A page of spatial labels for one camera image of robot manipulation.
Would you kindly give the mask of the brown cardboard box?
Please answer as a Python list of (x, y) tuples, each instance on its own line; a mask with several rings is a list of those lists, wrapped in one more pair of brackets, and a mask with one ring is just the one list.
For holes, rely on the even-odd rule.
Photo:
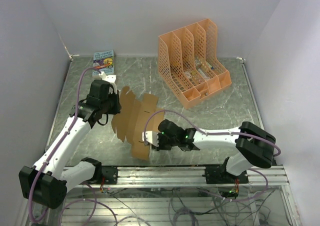
[[(150, 93), (144, 93), (142, 100), (139, 100), (129, 86), (124, 86), (119, 95), (121, 111), (112, 118), (112, 130), (118, 139), (131, 145), (131, 156), (136, 159), (150, 159), (150, 147), (143, 142), (143, 131), (157, 132), (158, 125), (164, 120), (164, 113), (157, 106), (158, 101), (159, 98)], [(160, 113), (148, 121), (156, 112)]]

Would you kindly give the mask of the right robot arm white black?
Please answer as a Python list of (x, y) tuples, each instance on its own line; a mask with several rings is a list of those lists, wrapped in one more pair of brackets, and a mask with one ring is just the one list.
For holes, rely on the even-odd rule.
[(184, 129), (165, 119), (158, 125), (158, 131), (146, 131), (142, 138), (156, 151), (169, 151), (173, 147), (184, 152), (213, 147), (237, 149), (237, 154), (227, 156), (222, 164), (205, 167), (203, 176), (207, 184), (246, 184), (248, 179), (244, 175), (247, 170), (252, 167), (269, 169), (275, 157), (276, 138), (249, 121), (239, 127), (208, 130)]

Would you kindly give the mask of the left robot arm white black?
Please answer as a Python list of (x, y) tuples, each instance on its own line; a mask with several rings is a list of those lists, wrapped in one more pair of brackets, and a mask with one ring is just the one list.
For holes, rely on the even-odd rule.
[(86, 99), (74, 106), (63, 130), (32, 167), (24, 166), (19, 174), (22, 195), (50, 209), (58, 208), (66, 194), (83, 182), (98, 184), (102, 178), (102, 163), (85, 157), (76, 166), (65, 165), (80, 142), (103, 115), (120, 113), (121, 105), (116, 77), (95, 79)]

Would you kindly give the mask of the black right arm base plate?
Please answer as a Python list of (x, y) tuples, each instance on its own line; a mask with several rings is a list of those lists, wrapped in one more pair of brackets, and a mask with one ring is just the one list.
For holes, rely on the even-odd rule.
[(205, 182), (208, 185), (212, 184), (235, 184), (236, 180), (240, 184), (247, 184), (249, 182), (246, 171), (243, 171), (239, 176), (234, 176), (227, 173), (222, 164), (209, 164), (204, 168), (202, 176), (205, 178)]

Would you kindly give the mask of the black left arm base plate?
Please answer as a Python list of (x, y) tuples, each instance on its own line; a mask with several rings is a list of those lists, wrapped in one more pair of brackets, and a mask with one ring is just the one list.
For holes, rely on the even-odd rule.
[(118, 168), (115, 166), (102, 166), (101, 183), (102, 185), (116, 185), (118, 181)]

